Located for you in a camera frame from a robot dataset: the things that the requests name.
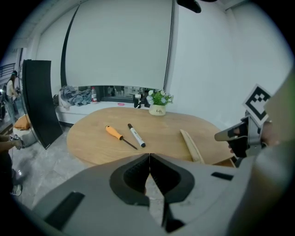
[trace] screwdriver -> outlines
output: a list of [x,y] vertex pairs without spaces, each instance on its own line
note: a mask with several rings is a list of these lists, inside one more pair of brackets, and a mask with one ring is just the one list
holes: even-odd
[[126,143],[128,143],[130,146],[132,146],[133,148],[135,148],[136,150],[138,150],[136,147],[134,147],[131,143],[127,142],[124,138],[123,135],[119,134],[113,127],[107,125],[106,126],[106,131],[110,134],[115,136],[116,138],[118,138],[119,140],[123,140]]

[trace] marker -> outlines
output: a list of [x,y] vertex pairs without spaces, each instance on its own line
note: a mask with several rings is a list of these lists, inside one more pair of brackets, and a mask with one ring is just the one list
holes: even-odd
[[146,144],[144,143],[144,141],[142,140],[142,138],[140,138],[140,136],[138,135],[138,133],[135,131],[135,129],[132,127],[131,124],[128,124],[128,127],[129,127],[131,133],[134,135],[134,137],[138,141],[139,145],[144,148],[146,146]]

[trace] potted plant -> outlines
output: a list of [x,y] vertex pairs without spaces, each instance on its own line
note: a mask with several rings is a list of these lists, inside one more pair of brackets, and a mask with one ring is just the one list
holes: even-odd
[[147,96],[147,102],[151,105],[149,113],[153,116],[164,116],[166,114],[166,105],[172,103],[173,96],[166,94],[163,90],[154,92],[150,90]]

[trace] screwdriver shaft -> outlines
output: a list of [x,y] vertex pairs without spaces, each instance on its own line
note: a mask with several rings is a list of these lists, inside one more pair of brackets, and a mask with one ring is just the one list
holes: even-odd
[[133,148],[135,148],[136,150],[138,150],[136,147],[134,147],[131,143],[129,143],[128,141],[126,141],[124,138],[122,138],[123,141],[125,141],[126,143],[128,143],[130,146],[132,146]]

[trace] orange cushion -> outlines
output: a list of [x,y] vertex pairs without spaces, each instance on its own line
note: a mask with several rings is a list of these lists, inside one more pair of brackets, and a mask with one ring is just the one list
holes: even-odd
[[18,129],[18,130],[27,130],[28,128],[30,128],[30,124],[28,122],[29,117],[27,117],[28,115],[22,116],[20,117],[17,122],[14,124],[14,128]]

